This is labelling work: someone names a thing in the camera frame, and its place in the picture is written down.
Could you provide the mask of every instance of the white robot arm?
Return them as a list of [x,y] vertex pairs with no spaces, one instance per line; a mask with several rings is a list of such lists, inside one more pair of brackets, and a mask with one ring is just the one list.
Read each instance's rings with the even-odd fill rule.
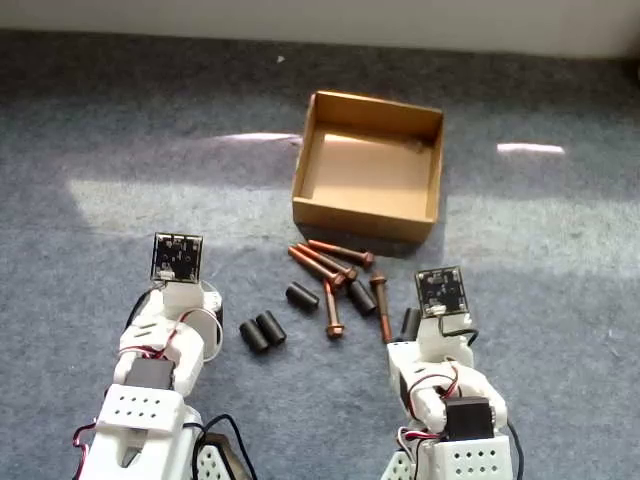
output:
[[[473,368],[477,336],[457,267],[419,272],[417,338],[387,345],[391,384],[409,425],[383,480],[512,480],[507,406]],[[522,477],[518,467],[518,479]]]
[[[156,234],[152,279],[162,283],[140,298],[136,307],[147,303],[139,312],[134,307],[100,414],[74,435],[83,453],[74,480],[249,478],[224,437],[208,434],[224,419],[239,435],[233,419],[203,425],[185,403],[203,363],[222,347],[222,298],[198,281],[201,247],[202,237]],[[90,448],[79,439],[89,429]]]

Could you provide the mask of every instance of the cardboard box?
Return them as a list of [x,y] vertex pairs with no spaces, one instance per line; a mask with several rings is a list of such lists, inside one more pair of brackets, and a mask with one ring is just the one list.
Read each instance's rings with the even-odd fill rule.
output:
[[294,221],[424,241],[438,219],[442,121],[439,110],[312,95],[293,182]]

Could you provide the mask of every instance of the copper bolt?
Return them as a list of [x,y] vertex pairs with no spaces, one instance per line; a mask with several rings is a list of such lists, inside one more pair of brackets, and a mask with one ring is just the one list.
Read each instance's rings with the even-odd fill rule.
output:
[[289,255],[296,259],[296,261],[310,270],[322,275],[334,290],[339,290],[345,283],[346,278],[341,273],[332,272],[331,270],[323,267],[315,260],[307,257],[302,252],[295,249],[295,247],[289,247]]
[[384,284],[387,279],[380,272],[374,273],[369,279],[371,289],[376,295],[378,302],[378,314],[380,315],[380,333],[384,343],[391,342],[391,325],[389,324],[389,306],[387,305],[387,292]]
[[375,257],[371,252],[357,252],[355,250],[349,250],[348,248],[331,245],[330,243],[319,242],[317,240],[309,240],[308,243],[309,246],[315,250],[320,250],[321,252],[327,253],[335,253],[336,255],[342,255],[344,257],[355,260],[364,268],[369,268],[375,260]]
[[304,253],[307,257],[313,258],[315,261],[324,264],[325,266],[335,270],[338,273],[343,274],[347,277],[347,280],[353,282],[358,277],[358,271],[353,267],[345,267],[344,265],[336,262],[332,258],[327,257],[326,255],[322,255],[321,253],[316,252],[315,250],[311,250],[304,243],[299,243],[297,246],[298,250]]
[[340,318],[338,318],[336,298],[333,296],[333,291],[331,290],[331,285],[328,280],[324,281],[324,296],[327,299],[327,314],[329,319],[327,336],[329,338],[340,338],[344,332],[344,325],[340,323]]

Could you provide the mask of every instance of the small black object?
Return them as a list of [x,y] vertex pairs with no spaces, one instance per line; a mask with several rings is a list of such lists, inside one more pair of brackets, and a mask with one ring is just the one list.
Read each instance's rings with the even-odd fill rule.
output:
[[454,397],[442,401],[447,411],[447,440],[493,438],[493,418],[487,398]]
[[444,315],[468,313],[460,267],[435,268],[416,273],[418,300],[426,317],[435,317],[433,307],[446,307]]
[[160,358],[136,358],[124,384],[131,387],[171,390],[176,364]]
[[360,280],[354,280],[347,287],[347,295],[358,309],[360,315],[366,317],[371,315],[376,309],[376,302],[371,297],[369,291],[364,288]]
[[420,320],[422,320],[422,312],[420,310],[417,308],[407,308],[405,310],[402,331],[400,332],[401,341],[415,342],[416,338],[418,338]]
[[258,315],[256,322],[271,345],[280,345],[286,340],[287,334],[269,310]]
[[198,283],[202,237],[156,233],[151,262],[151,280]]
[[320,299],[317,296],[297,282],[291,282],[284,294],[290,303],[307,312],[316,310],[320,303]]
[[247,320],[241,324],[240,335],[254,353],[262,353],[269,348],[269,342],[264,338],[255,320]]

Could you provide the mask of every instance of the wire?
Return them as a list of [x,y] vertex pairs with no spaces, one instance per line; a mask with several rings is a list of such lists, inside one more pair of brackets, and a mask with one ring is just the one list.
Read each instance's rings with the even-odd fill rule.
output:
[[511,431],[511,436],[513,437],[513,443],[516,444],[516,450],[518,451],[518,474],[516,475],[516,480],[522,480],[522,475],[524,475],[524,451],[522,450],[522,445],[520,444],[520,437],[518,437],[518,432],[516,432],[516,427],[513,426],[511,420],[507,420],[507,427],[509,427],[509,431]]
[[220,423],[222,420],[226,420],[231,424],[231,428],[233,428],[233,432],[236,434],[236,440],[238,441],[238,445],[240,446],[240,451],[242,452],[242,456],[244,457],[244,461],[249,468],[249,472],[251,473],[252,480],[258,480],[258,476],[256,475],[256,470],[253,468],[253,464],[251,463],[251,459],[249,458],[249,454],[247,453],[247,449],[244,446],[244,442],[242,441],[242,435],[240,434],[240,429],[236,424],[236,421],[233,419],[231,415],[228,413],[223,413],[218,415],[207,422],[204,426],[199,423],[185,423],[182,426],[184,428],[195,427],[199,428],[202,431],[202,435],[200,438],[196,440],[193,445],[193,453],[191,455],[191,477],[198,478],[198,454],[200,453],[200,449],[203,446],[205,435],[209,430],[211,430],[216,424]]
[[167,341],[165,342],[164,346],[160,350],[156,351],[155,358],[160,358],[162,355],[164,355],[165,350],[169,347],[169,343],[171,343],[171,340],[173,339],[173,337],[175,337],[176,334],[178,333],[178,324],[183,323],[189,315],[195,312],[202,312],[206,315],[209,315],[213,319],[213,321],[216,322],[216,328],[220,334],[220,338],[218,339],[218,342],[215,345],[214,352],[211,355],[209,355],[207,358],[205,358],[204,361],[209,362],[218,356],[218,354],[222,350],[222,341],[224,340],[224,336],[222,333],[222,325],[220,324],[220,321],[218,320],[217,315],[214,312],[207,310],[206,308],[190,308],[189,310],[185,310],[180,314],[180,316],[178,317],[178,320],[176,321],[173,328],[171,329],[171,332],[169,333],[169,337],[167,338]]
[[167,282],[156,283],[153,287],[151,287],[149,290],[147,290],[142,295],[140,295],[135,305],[131,309],[131,312],[129,313],[129,318],[127,318],[127,322],[124,324],[125,330],[129,328],[129,326],[131,325],[131,322],[133,322],[133,319],[136,318],[136,315],[138,314],[138,310],[140,310],[145,300],[149,298],[149,296],[151,295],[151,292],[153,292],[154,290],[162,290],[166,286],[167,286]]
[[476,338],[478,338],[478,334],[480,333],[475,328],[463,328],[463,329],[460,329],[460,330],[452,330],[450,332],[445,332],[444,331],[444,320],[443,320],[443,316],[442,315],[438,316],[438,330],[440,330],[440,335],[442,335],[443,337],[457,337],[459,335],[471,334],[471,337],[469,337],[469,340],[467,340],[467,345],[468,346],[471,346],[473,344],[473,342],[476,341]]
[[449,387],[447,388],[447,390],[445,391],[445,393],[443,393],[441,395],[442,398],[449,398],[449,396],[451,395],[451,393],[455,390],[457,384],[458,384],[458,370],[452,365],[451,366],[453,368],[453,371],[455,372],[455,377],[450,377],[449,375],[443,375],[441,373],[431,373],[429,375],[425,375],[424,377],[419,378],[418,380],[416,380],[413,385],[411,385],[411,387],[409,387],[409,390],[407,391],[407,398],[409,399],[409,413],[411,414],[411,417],[414,420],[418,420],[418,418],[416,418],[414,409],[413,409],[413,401],[411,400],[411,393],[413,392],[413,390],[420,385],[422,382],[424,382],[425,380],[428,380],[430,378],[446,378],[447,380],[451,380],[451,384],[449,385]]
[[75,448],[79,448],[82,450],[82,456],[80,457],[80,461],[78,462],[78,468],[76,468],[76,473],[73,476],[73,480],[78,480],[80,475],[82,474],[82,468],[84,467],[84,462],[87,459],[87,455],[89,455],[89,445],[86,443],[80,443],[80,434],[85,430],[93,430],[96,426],[96,422],[88,423],[87,425],[83,425],[78,427],[73,434],[72,445]]

